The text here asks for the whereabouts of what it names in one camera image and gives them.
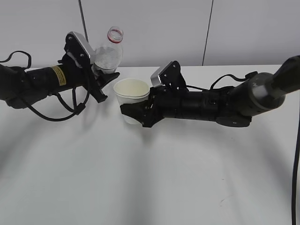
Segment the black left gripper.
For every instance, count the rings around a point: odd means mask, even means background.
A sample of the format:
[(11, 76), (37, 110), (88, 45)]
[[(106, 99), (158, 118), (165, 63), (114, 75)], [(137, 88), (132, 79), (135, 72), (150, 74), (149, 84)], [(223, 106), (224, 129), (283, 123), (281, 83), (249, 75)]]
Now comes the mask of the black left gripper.
[(84, 87), (86, 90), (89, 90), (90, 94), (98, 103), (101, 103), (107, 99), (107, 95), (103, 93), (102, 89), (119, 76), (119, 72), (104, 74), (101, 70), (94, 70), (93, 68), (90, 68), (86, 73), (84, 69), (79, 68), (75, 60), (66, 53), (57, 66), (57, 90)]

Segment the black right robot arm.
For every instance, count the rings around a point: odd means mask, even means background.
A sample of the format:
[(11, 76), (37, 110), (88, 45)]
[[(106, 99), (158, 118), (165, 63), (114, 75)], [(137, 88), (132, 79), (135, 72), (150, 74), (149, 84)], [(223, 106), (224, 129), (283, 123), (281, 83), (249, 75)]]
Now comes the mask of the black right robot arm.
[(122, 104), (121, 113), (150, 128), (165, 118), (213, 121), (248, 127), (252, 117), (279, 108), (287, 94), (300, 88), (300, 58), (290, 57), (277, 72), (248, 73), (238, 86), (190, 91), (177, 61), (152, 74), (147, 100)]

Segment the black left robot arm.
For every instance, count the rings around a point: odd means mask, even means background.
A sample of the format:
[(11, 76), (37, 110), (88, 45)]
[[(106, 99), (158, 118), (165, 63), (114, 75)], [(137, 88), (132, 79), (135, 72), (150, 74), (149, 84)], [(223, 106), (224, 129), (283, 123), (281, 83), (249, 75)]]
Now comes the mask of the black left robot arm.
[(82, 86), (101, 103), (107, 99), (102, 89), (119, 75), (119, 72), (94, 73), (91, 65), (79, 68), (68, 55), (64, 55), (56, 66), (29, 71), (22, 67), (1, 65), (0, 99), (14, 109), (24, 109), (27, 106), (19, 97), (33, 105), (47, 96)]

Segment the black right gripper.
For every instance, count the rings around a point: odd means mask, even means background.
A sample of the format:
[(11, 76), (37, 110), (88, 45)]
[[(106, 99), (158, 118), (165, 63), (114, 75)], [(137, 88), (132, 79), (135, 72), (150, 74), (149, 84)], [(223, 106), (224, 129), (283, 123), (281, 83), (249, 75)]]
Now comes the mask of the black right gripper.
[(151, 128), (165, 118), (164, 113), (179, 105), (176, 98), (188, 92), (187, 87), (151, 87), (147, 100), (125, 103), (120, 106), (125, 122), (141, 122), (144, 128)]

